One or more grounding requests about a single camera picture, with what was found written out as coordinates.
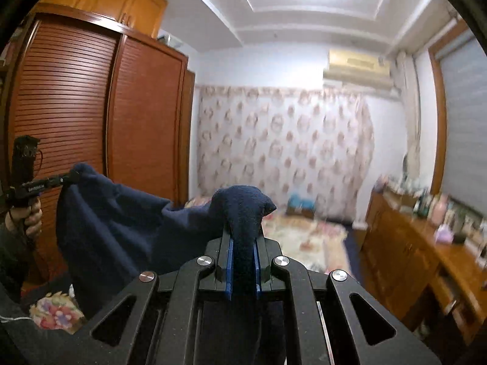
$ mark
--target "bedspread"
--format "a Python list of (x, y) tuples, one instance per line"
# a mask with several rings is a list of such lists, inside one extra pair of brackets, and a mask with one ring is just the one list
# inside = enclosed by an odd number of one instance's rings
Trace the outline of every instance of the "bedspread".
[(342, 269), (352, 274), (343, 241), (347, 230), (339, 224), (273, 212), (262, 220), (266, 238), (281, 245), (282, 254), (308, 270), (329, 273)]

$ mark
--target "wooden trim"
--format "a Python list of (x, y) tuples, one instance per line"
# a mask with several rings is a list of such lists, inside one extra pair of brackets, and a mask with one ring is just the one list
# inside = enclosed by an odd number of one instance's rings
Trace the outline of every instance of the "wooden trim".
[(439, 51), (441, 51), (444, 47), (446, 47), (450, 42), (455, 40), (461, 34), (468, 30), (467, 23), (460, 19), (458, 23), (453, 26), (448, 33), (446, 33), (443, 37), (441, 37), (437, 42), (435, 42), (431, 47), (428, 49), (430, 53), (436, 55)]
[(186, 70), (183, 82), (183, 97), (179, 114), (179, 168), (178, 168), (178, 196), (176, 204), (184, 205), (188, 201), (189, 186), (189, 139), (191, 135), (191, 112), (193, 107), (195, 73)]
[(111, 149), (111, 132), (113, 129), (113, 116), (114, 116), (114, 105), (115, 105), (115, 94), (116, 86), (118, 81), (118, 73), (120, 71), (120, 65), (122, 63), (123, 50), (125, 48), (125, 43), (127, 41), (127, 35), (122, 34), (120, 40), (118, 41), (118, 46), (115, 51), (114, 64), (111, 69), (111, 80), (109, 93), (107, 98), (107, 106), (105, 113), (105, 175), (110, 178), (110, 173), (114, 170), (113, 167), (113, 151)]
[(0, 180), (3, 191), (6, 191), (10, 185), (10, 147), (13, 145), (13, 139), (9, 135), (9, 120), (11, 109), (10, 102), (14, 90), (18, 87), (18, 71), (21, 69), (25, 53), (29, 48), (40, 21), (35, 21), (34, 15), (29, 16), (25, 23), (25, 29), (19, 38), (19, 43), (12, 56), (12, 61), (8, 68), (8, 73), (3, 84), (2, 94), (0, 95), (0, 122), (3, 128), (0, 130)]
[(157, 40), (145, 35), (138, 30), (134, 30), (126, 25), (118, 23), (112, 19), (109, 19), (103, 15), (99, 15), (93, 12), (82, 11), (80, 9), (65, 7), (64, 5), (39, 3), (33, 9), (34, 13), (49, 13), (53, 15), (67, 16), (74, 19), (83, 20), (85, 22), (93, 23), (95, 25), (104, 27), (106, 29), (116, 31), (117, 33), (125, 34), (126, 36), (133, 38), (137, 41), (145, 43), (150, 47), (156, 48), (178, 60), (181, 60), (183, 64), (187, 65), (187, 56), (183, 53), (160, 43)]
[(445, 84), (443, 82), (440, 62), (435, 58), (435, 55), (467, 30), (468, 25), (462, 19), (428, 49), (433, 69), (434, 87), (436, 92), (436, 111), (438, 116), (436, 159), (434, 163), (433, 181), (431, 183), (432, 195), (440, 193), (447, 152), (447, 101), (445, 96)]
[(447, 154), (447, 101), (440, 62), (434, 58), (434, 53), (432, 51), (429, 51), (429, 57), (433, 68), (434, 88), (436, 93), (436, 113), (438, 117), (436, 159), (434, 163), (433, 181), (431, 183), (431, 193), (432, 195), (437, 195), (440, 193), (441, 183), (443, 181)]
[(176, 116), (174, 117), (175, 119), (175, 134), (174, 134), (174, 148), (172, 150), (173, 155), (174, 155), (174, 176), (172, 178), (174, 182), (174, 187), (173, 187), (173, 201), (178, 204), (179, 203), (179, 181), (181, 179), (181, 175), (179, 174), (179, 141), (180, 141), (180, 130), (181, 130), (181, 125), (180, 125), (180, 119), (181, 119), (181, 104), (183, 100), (183, 92), (184, 92), (184, 75), (186, 74), (187, 70), (187, 58), (185, 62), (182, 62), (181, 66), (181, 72), (179, 75), (179, 94), (178, 94), (178, 101), (177, 101), (177, 106), (176, 106)]

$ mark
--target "pink object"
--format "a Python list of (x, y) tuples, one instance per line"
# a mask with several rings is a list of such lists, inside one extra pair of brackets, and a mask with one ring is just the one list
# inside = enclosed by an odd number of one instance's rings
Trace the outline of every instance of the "pink object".
[(454, 234), (448, 227), (448, 225), (440, 225), (440, 227), (434, 233), (434, 241), (436, 243), (451, 244), (454, 240)]
[(440, 226), (445, 220), (445, 214), (448, 208), (448, 196), (442, 194), (440, 200), (434, 206), (433, 214), (431, 216), (431, 223), (436, 226)]

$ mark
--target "louvered door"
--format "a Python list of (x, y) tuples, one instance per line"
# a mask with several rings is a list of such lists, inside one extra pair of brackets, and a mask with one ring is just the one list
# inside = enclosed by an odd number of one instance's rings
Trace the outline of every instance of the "louvered door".
[(109, 178), (177, 200), (179, 113), (186, 65), (131, 38), (121, 48), (120, 58), (108, 116)]
[[(104, 116), (118, 38), (75, 19), (47, 16), (38, 22), (17, 70), (9, 111), (9, 155), (14, 137), (41, 139), (37, 178), (69, 171), (76, 162), (105, 172)], [(40, 156), (35, 169), (39, 166)], [(65, 270), (55, 236), (59, 192), (41, 197), (43, 232), (37, 247), (51, 278)]]

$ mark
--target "bed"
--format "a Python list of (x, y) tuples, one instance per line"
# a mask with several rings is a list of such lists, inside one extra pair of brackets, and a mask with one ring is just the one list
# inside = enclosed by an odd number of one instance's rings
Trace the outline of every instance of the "bed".
[[(210, 200), (198, 196), (185, 207), (204, 205)], [(279, 243), (283, 255), (302, 263), (308, 270), (329, 273), (342, 269), (362, 282), (351, 224), (286, 215), (285, 210), (277, 209), (262, 219), (262, 231), (266, 238)]]

